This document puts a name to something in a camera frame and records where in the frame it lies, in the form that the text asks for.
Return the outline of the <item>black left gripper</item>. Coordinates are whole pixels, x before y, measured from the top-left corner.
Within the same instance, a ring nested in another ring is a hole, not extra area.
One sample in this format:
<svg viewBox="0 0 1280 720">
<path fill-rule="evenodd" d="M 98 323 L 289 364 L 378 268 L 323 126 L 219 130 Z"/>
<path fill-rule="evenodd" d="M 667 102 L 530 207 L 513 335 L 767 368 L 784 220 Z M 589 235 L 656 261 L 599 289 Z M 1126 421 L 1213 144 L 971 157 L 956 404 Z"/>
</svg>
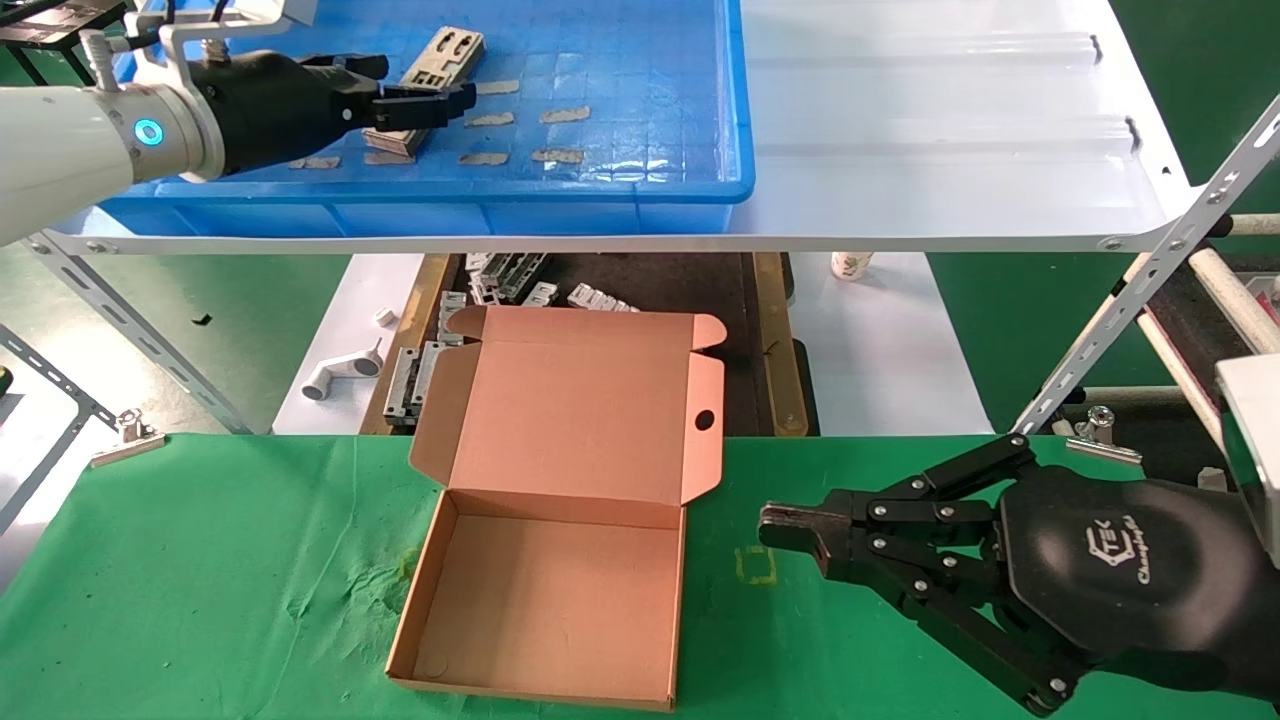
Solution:
<svg viewBox="0 0 1280 720">
<path fill-rule="evenodd" d="M 383 85 L 385 55 L 259 50 L 192 61 L 191 79 L 221 140 L 220 177 L 294 161 L 353 129 L 438 129 L 475 108 L 475 83 L 444 88 Z"/>
</svg>

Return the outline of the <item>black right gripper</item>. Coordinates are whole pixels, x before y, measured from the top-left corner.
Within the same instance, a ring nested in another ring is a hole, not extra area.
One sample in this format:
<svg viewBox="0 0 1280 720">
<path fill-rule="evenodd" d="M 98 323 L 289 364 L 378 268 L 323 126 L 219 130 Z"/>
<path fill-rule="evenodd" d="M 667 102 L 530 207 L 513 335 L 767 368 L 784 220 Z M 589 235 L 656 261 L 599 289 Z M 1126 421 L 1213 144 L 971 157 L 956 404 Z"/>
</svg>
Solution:
<svg viewBox="0 0 1280 720">
<path fill-rule="evenodd" d="M 759 538 L 813 548 L 823 578 L 874 591 L 1048 717 L 1085 669 L 982 614 L 1005 601 L 993 562 L 923 542 L 979 541 L 996 512 L 974 495 L 1036 465 L 1025 436 L 1001 436 L 883 489 L 768 502 Z M 1235 495 L 1047 466 L 1001 493 L 998 516 L 1014 596 L 1091 667 L 1172 691 L 1277 698 L 1279 574 Z"/>
</svg>

